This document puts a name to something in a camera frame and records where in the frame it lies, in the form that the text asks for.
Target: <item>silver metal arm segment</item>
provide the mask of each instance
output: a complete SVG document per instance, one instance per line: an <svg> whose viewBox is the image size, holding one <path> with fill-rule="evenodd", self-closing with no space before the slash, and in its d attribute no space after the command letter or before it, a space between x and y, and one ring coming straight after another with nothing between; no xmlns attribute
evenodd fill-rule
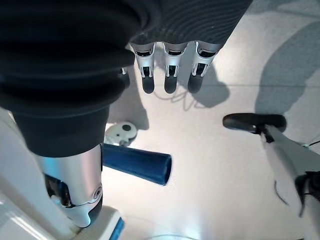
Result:
<svg viewBox="0 0 320 240"><path fill-rule="evenodd" d="M131 43L134 50L135 58L139 66L142 77L143 90L150 94L155 89L154 69L155 69L155 46L152 42L145 45Z"/></svg>
<svg viewBox="0 0 320 240"><path fill-rule="evenodd" d="M265 125L261 138L274 172L276 190L303 218L306 240L320 240L320 155Z"/></svg>
<svg viewBox="0 0 320 240"><path fill-rule="evenodd" d="M102 206L102 149L68 157L36 155L51 200L80 228L89 226Z"/></svg>

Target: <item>blue handle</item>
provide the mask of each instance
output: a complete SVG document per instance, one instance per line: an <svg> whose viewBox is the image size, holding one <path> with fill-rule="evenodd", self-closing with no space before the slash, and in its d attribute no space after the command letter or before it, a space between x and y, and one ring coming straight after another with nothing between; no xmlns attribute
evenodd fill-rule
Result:
<svg viewBox="0 0 320 240"><path fill-rule="evenodd" d="M169 154L103 144L102 164L164 186L170 177L172 158Z"/></svg>

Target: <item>black fingertip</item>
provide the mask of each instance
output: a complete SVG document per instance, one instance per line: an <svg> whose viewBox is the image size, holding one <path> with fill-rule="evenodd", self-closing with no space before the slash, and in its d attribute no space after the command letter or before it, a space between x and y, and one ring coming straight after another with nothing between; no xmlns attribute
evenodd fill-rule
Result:
<svg viewBox="0 0 320 240"><path fill-rule="evenodd" d="M177 88L177 77L166 76L164 80L164 90L167 94L172 94Z"/></svg>
<svg viewBox="0 0 320 240"><path fill-rule="evenodd" d="M149 76L143 77L142 87L146 94L151 94L155 90L154 77L149 77Z"/></svg>
<svg viewBox="0 0 320 240"><path fill-rule="evenodd" d="M204 79L203 76L200 76L200 75L193 76L192 74L190 74L189 82L188 82L189 92L192 94L199 92L199 90L202 86L203 79Z"/></svg>

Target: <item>robotic fingertip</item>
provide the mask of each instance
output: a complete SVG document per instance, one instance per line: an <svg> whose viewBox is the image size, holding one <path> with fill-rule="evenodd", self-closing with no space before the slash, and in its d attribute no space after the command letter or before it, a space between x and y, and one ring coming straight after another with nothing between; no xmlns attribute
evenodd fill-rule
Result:
<svg viewBox="0 0 320 240"><path fill-rule="evenodd" d="M177 88L177 77L166 76L164 81L164 90L167 94L173 94Z"/></svg>
<svg viewBox="0 0 320 240"><path fill-rule="evenodd" d="M154 77L145 76L142 78L142 87L146 94L152 94L155 90Z"/></svg>
<svg viewBox="0 0 320 240"><path fill-rule="evenodd" d="M204 77L200 75L195 75L193 76L190 74L189 81L188 81L188 90L190 93L195 94L199 92L202 82L203 82Z"/></svg>
<svg viewBox="0 0 320 240"><path fill-rule="evenodd" d="M284 132L287 120L280 114L256 114L256 113L233 113L226 115L222 124L231 130L242 130L252 134L259 134L259 126L271 125Z"/></svg>

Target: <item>black cable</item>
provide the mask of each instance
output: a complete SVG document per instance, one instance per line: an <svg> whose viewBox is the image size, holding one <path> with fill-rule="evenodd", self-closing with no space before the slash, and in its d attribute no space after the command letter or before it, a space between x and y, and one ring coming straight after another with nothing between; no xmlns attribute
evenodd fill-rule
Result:
<svg viewBox="0 0 320 240"><path fill-rule="evenodd" d="M320 140L319 140L319 141L315 141L315 142L309 144L309 147L311 147L312 145L318 144L318 143L320 143Z"/></svg>
<svg viewBox="0 0 320 240"><path fill-rule="evenodd" d="M278 191L277 191L277 181L276 181L276 180L274 180L274 185L273 185L273 187L274 187L275 195L276 195L285 205L289 205L289 204L279 195L279 193L278 193Z"/></svg>

